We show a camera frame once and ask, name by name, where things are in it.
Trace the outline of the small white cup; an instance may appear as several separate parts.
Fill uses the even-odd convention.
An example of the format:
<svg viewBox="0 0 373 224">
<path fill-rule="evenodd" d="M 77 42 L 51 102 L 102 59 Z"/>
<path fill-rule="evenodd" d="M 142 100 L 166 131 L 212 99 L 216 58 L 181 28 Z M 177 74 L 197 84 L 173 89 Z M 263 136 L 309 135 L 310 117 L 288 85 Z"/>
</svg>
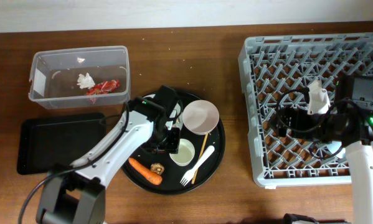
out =
<svg viewBox="0 0 373 224">
<path fill-rule="evenodd" d="M 180 139 L 178 152 L 175 154 L 170 154 L 169 156 L 178 166 L 183 167 L 188 165 L 193 160 L 194 155 L 195 149 L 193 143 L 187 139 Z"/>
</svg>

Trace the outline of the white plastic fork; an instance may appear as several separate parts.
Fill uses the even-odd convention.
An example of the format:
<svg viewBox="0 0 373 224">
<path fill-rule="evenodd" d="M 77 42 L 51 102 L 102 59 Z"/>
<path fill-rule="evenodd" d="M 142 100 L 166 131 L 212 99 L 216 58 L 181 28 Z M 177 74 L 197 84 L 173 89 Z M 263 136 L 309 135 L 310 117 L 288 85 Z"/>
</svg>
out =
<svg viewBox="0 0 373 224">
<path fill-rule="evenodd" d="M 194 177 L 194 174 L 198 168 L 211 156 L 211 154 L 215 151 L 214 146 L 209 146 L 204 153 L 202 154 L 201 158 L 198 159 L 194 167 L 188 170 L 182 177 L 180 184 L 186 186 Z"/>
</svg>

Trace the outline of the wooden chopstick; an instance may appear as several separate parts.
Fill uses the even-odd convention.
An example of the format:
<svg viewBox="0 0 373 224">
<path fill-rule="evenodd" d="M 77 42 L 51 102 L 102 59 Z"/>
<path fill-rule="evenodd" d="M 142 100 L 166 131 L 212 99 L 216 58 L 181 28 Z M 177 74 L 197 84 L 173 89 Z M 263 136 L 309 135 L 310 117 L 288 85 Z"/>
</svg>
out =
<svg viewBox="0 0 373 224">
<path fill-rule="evenodd" d="M 206 142 L 207 142 L 208 135 L 209 135 L 209 134 L 207 133 L 207 134 L 205 134 L 205 136 L 204 136 L 204 140 L 203 140 L 203 143 L 202 143 L 201 151 L 200 151 L 200 154 L 199 154 L 199 159 L 200 159 L 201 156 L 203 155 L 203 152 L 204 152 L 205 144 L 206 144 Z M 193 178 L 192 178 L 192 181 L 191 181 L 191 184 L 192 184 L 192 185 L 195 184 L 197 173 L 198 173 L 198 169 L 195 171 L 194 176 L 193 176 Z"/>
</svg>

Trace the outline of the white saucer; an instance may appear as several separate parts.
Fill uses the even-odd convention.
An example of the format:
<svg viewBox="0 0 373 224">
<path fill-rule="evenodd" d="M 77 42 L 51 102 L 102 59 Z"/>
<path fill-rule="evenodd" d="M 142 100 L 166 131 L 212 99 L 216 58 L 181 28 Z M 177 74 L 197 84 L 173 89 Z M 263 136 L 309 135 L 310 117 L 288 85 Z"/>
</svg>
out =
<svg viewBox="0 0 373 224">
<path fill-rule="evenodd" d="M 217 107 L 206 100 L 189 103 L 182 112 L 183 125 L 197 135 L 209 134 L 219 123 Z"/>
</svg>

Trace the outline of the red snack wrapper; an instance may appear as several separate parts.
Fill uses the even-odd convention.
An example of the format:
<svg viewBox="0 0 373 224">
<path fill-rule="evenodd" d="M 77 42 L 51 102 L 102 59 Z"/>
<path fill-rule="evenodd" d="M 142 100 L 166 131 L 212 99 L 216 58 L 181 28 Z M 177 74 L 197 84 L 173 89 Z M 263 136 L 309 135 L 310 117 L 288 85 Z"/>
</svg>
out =
<svg viewBox="0 0 373 224">
<path fill-rule="evenodd" d="M 104 81 L 99 84 L 94 85 L 86 92 L 87 96 L 93 95 L 105 95 L 111 93 L 113 90 L 120 86 L 119 80 Z"/>
</svg>

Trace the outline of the white tissue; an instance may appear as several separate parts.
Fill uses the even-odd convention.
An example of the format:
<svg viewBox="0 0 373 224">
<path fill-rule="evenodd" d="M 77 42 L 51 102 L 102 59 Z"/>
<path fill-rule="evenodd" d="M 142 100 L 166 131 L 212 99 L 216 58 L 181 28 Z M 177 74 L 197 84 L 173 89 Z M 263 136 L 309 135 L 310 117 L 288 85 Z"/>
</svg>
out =
<svg viewBox="0 0 373 224">
<path fill-rule="evenodd" d="M 95 82 L 89 73 L 86 73 L 85 75 L 79 74 L 77 85 L 80 89 L 91 89 L 95 86 Z"/>
</svg>

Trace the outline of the light blue plastic cup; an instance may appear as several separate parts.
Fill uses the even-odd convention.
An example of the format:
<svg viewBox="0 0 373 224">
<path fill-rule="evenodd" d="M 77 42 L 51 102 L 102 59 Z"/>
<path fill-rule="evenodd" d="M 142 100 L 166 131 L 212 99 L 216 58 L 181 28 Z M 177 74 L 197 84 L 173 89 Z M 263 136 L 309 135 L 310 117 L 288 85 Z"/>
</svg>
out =
<svg viewBox="0 0 373 224">
<path fill-rule="evenodd" d="M 342 146 L 342 142 L 339 141 L 333 141 L 332 143 L 328 144 L 327 150 L 331 153 L 334 154 L 336 153 L 340 147 Z M 339 159 L 344 159 L 346 157 L 346 149 L 342 148 L 337 154 L 336 157 Z"/>
</svg>

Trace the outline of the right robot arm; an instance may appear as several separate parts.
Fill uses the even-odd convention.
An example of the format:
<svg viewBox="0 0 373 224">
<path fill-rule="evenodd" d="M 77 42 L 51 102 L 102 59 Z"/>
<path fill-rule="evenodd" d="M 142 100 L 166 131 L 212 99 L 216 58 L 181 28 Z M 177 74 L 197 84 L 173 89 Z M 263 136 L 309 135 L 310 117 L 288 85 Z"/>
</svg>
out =
<svg viewBox="0 0 373 224">
<path fill-rule="evenodd" d="M 345 75 L 338 78 L 330 102 L 319 81 L 299 90 L 308 109 L 275 106 L 270 127 L 277 136 L 315 143 L 340 142 L 352 181 L 354 223 L 373 223 L 373 78 Z"/>
</svg>

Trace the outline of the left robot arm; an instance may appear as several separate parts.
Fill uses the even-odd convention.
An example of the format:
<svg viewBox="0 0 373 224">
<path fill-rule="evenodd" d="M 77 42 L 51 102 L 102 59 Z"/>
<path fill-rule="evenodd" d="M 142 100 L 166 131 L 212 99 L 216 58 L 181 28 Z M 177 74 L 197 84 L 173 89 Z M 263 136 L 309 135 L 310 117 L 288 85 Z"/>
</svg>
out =
<svg viewBox="0 0 373 224">
<path fill-rule="evenodd" d="M 43 188 L 37 223 L 104 223 L 106 188 L 135 150 L 176 153 L 181 131 L 173 127 L 181 114 L 176 91 L 163 85 L 152 97 L 125 103 L 115 127 L 69 170 L 51 172 Z"/>
</svg>

